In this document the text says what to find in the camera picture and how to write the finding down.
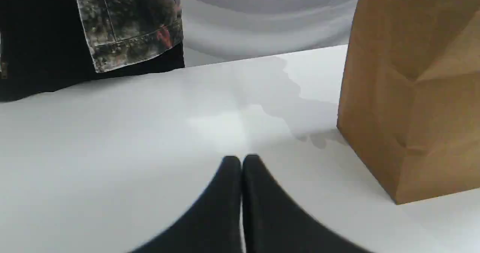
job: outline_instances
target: paper bag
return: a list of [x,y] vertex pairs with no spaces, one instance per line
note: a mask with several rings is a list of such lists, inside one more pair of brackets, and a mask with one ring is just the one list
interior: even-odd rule
[[337,126],[398,204],[480,187],[480,0],[359,0]]

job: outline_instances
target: gray fabric backdrop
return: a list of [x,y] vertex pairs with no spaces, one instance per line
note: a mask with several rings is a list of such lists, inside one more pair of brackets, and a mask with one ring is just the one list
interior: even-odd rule
[[348,42],[357,0],[182,0],[187,66]]

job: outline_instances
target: white tabletop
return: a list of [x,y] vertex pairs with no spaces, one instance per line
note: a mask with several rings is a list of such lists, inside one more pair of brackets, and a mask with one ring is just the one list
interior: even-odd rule
[[172,224],[221,157],[258,153],[376,253],[480,250],[480,190],[394,205],[336,130],[346,46],[81,84],[0,104],[0,252],[118,253]]

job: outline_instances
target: camouflage jacket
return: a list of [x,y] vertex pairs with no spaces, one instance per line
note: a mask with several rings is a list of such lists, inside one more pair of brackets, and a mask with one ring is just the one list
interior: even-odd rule
[[[96,72],[149,60],[183,39],[180,0],[77,0],[77,5]],[[0,34],[0,79],[5,79],[1,40]]]

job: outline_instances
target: black fabric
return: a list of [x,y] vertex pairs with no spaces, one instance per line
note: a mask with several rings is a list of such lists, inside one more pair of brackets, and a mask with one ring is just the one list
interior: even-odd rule
[[195,204],[169,229],[133,253],[242,253],[241,172],[239,159],[225,157]]
[[0,0],[0,101],[53,92],[89,80],[167,72],[185,67],[182,45],[111,72],[96,73],[76,0]]
[[242,191],[247,253],[367,253],[304,212],[259,156],[243,161]]

